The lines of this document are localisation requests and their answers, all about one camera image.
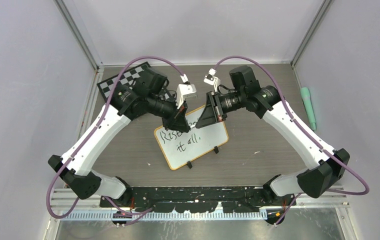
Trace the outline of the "yellow framed whiteboard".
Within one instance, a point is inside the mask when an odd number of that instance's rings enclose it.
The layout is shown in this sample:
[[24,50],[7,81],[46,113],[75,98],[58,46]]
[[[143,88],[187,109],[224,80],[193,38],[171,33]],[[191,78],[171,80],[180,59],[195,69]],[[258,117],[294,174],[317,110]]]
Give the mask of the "yellow framed whiteboard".
[[160,126],[154,130],[154,137],[171,170],[177,170],[187,165],[188,161],[213,151],[214,147],[226,144],[229,135],[224,122],[219,122],[203,128],[192,128],[187,133],[167,130]]

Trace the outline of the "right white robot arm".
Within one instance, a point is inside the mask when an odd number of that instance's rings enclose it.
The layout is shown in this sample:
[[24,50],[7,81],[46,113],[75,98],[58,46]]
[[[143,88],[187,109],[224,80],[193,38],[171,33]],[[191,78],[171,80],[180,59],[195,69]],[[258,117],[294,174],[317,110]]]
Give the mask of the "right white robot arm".
[[226,120],[227,114],[241,108],[255,113],[271,125],[295,149],[306,168],[290,175],[277,175],[263,185],[263,198],[269,205],[277,205],[285,195],[305,193],[319,198],[345,172],[350,154],[335,149],[316,135],[282,100],[271,85],[260,86],[253,69],[242,65],[229,72],[233,88],[219,92],[220,80],[216,70],[210,69],[204,82],[214,86],[206,93],[206,103],[195,127],[201,129]]

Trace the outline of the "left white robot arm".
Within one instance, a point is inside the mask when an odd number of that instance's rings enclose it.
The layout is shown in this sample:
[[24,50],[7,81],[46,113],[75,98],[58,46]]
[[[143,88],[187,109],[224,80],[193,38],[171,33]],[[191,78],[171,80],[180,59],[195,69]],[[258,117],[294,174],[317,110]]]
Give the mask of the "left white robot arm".
[[93,170],[93,165],[111,140],[132,120],[149,113],[162,119],[168,130],[188,133],[186,99],[195,97],[196,87],[181,76],[176,97],[165,98],[161,90],[166,75],[152,68],[139,74],[131,85],[118,86],[84,135],[62,155],[52,155],[48,164],[81,200],[93,195],[107,196],[119,207],[131,202],[128,185],[119,177],[109,177]]

